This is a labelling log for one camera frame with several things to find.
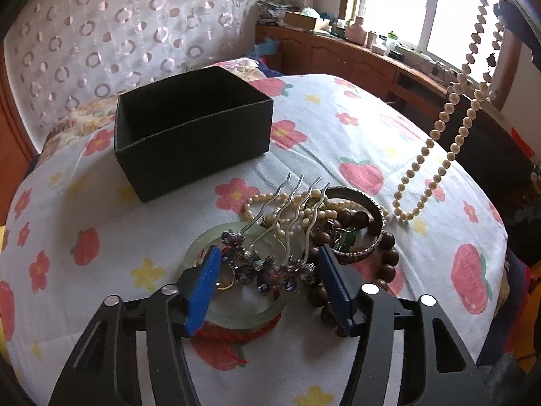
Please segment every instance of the hanging pearl necklace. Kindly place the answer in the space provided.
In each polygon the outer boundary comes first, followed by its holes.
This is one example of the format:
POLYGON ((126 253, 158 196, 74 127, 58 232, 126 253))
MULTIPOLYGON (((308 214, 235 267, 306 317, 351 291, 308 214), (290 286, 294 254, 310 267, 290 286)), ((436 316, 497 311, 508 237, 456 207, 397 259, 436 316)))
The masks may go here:
MULTIPOLYGON (((428 198, 432 195, 432 191, 438 187, 438 183, 442 181, 442 177, 447 173, 447 169, 451 167, 451 162, 455 160, 456 154, 460 153, 461 146, 464 144, 464 139, 466 139, 469 134, 469 128, 472 127, 473 121, 477 117, 477 111, 481 108, 481 102, 484 100, 490 102, 490 99, 488 98, 488 84, 491 82, 492 77, 488 72, 485 72, 483 73, 484 81, 480 82, 479 89, 474 91, 474 99, 471 101, 470 108, 466 111, 466 116, 462 120, 462 126, 458 129, 458 134, 454 138, 454 143, 447 153, 447 160, 442 162, 437 173, 432 177, 432 181, 428 184, 424 193, 419 197, 417 206, 414 207, 411 212, 404 212, 400 207, 400 200, 402 198, 402 193, 406 190, 406 185, 409 183, 410 179, 415 177, 415 173, 424 163, 425 157, 430 154, 430 150, 434 147, 436 141, 439 140, 442 132, 445 131, 445 124, 451 119, 451 115, 454 113, 454 106, 458 105, 461 101, 461 94, 464 94, 464 87, 467 84, 467 75, 471 73, 470 64, 475 62, 473 55, 479 52, 477 44, 481 44, 480 34, 484 32, 483 24, 486 24, 485 15, 487 14, 487 11, 485 7, 488 6, 489 3, 488 0, 480 0, 480 2, 480 14, 477 15, 477 20, 479 22, 474 25, 475 32, 472 34, 473 42, 470 44, 470 53, 466 55, 466 63, 462 64, 462 72, 456 77, 458 82, 452 84, 454 92, 449 94, 449 102, 443 106, 443 111, 439 113, 439 120, 434 123, 434 129, 430 131, 430 138, 427 139, 425 146, 421 148, 421 154, 416 157, 416 161, 414 161, 411 168, 406 171, 406 175, 402 177, 402 181, 398 185, 398 190, 394 193, 394 200, 392 202, 394 215, 401 220, 413 220, 414 216, 419 215, 421 209, 425 207, 428 198)), ((497 30, 493 34, 494 41, 492 42, 492 47, 494 50, 500 50, 499 43, 503 40, 501 32, 504 31, 504 19, 502 16, 498 17, 496 29, 497 30)))

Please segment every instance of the silver screw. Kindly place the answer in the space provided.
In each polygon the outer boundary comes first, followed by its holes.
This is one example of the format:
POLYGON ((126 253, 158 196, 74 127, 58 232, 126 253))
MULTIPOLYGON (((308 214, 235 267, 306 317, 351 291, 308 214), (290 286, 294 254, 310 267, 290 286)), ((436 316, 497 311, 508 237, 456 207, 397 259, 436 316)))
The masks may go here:
POLYGON ((120 303, 120 298, 117 295, 112 294, 110 296, 107 296, 103 303, 108 307, 114 307, 115 305, 118 305, 120 303))
POLYGON ((436 305, 436 298, 434 296, 431 296, 429 294, 423 294, 421 296, 421 303, 423 305, 426 305, 428 307, 433 307, 436 305))
POLYGON ((379 287, 373 283, 366 283, 362 285, 361 290, 366 294, 377 294, 377 292, 379 292, 379 287))
POLYGON ((166 296, 171 296, 172 294, 175 294, 178 292, 179 292, 179 289, 177 289, 177 286, 173 284, 167 284, 162 287, 162 293, 166 296))

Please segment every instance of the floral bedding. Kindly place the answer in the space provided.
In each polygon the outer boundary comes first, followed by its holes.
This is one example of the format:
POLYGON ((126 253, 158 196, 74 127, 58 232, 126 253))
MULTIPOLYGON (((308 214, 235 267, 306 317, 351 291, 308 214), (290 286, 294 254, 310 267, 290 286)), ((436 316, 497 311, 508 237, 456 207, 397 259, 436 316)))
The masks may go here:
MULTIPOLYGON (((258 69, 258 62, 250 58, 233 59, 214 65, 226 69, 245 81, 266 78, 258 69)), ((95 100, 61 117, 47 136, 37 166, 42 165, 64 147, 88 136, 108 123, 114 123, 117 100, 117 96, 95 100)))
MULTIPOLYGON (((270 152, 149 203, 137 199, 113 152, 113 116, 46 160, 21 184, 0 257, 0 305, 11 362, 45 406, 80 333, 109 294, 144 298, 175 281, 199 234, 238 221, 245 200, 287 175, 348 185, 391 207, 403 172, 427 139, 362 89, 328 75, 252 81, 274 99, 270 152)), ((413 208, 446 151, 431 150, 402 203, 413 208)), ((392 294, 433 294, 477 358, 497 305, 507 243, 500 216, 458 164, 413 221, 391 220, 400 253, 392 294)), ((353 264, 374 277, 379 252, 353 264)), ((401 347, 397 336, 394 346, 401 347)), ((203 406, 337 405, 358 339, 341 339, 304 295, 277 326, 245 344, 185 341, 203 406)), ((400 365, 387 400, 396 404, 400 365)), ((152 394, 142 386, 144 404, 152 394)))

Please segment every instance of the wooden counter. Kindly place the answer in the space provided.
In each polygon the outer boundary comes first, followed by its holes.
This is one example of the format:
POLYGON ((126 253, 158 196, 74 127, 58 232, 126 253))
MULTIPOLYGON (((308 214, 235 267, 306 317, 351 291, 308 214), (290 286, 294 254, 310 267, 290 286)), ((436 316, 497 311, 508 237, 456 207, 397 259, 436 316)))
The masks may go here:
POLYGON ((298 32, 285 27, 256 26, 256 43, 266 37, 280 39, 284 74, 324 73, 344 78, 382 100, 393 97, 414 105, 436 119, 447 89, 418 70, 392 58, 373 53, 366 47, 327 36, 298 32), (420 96, 413 86, 432 93, 432 99, 420 96))

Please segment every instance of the black box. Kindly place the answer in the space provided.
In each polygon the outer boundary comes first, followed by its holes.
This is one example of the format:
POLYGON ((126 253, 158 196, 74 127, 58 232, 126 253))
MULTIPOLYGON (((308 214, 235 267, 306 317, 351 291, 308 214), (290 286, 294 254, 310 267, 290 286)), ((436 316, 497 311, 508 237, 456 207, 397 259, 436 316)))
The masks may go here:
POLYGON ((266 153, 273 100, 221 67, 118 99, 115 156, 142 202, 266 153))

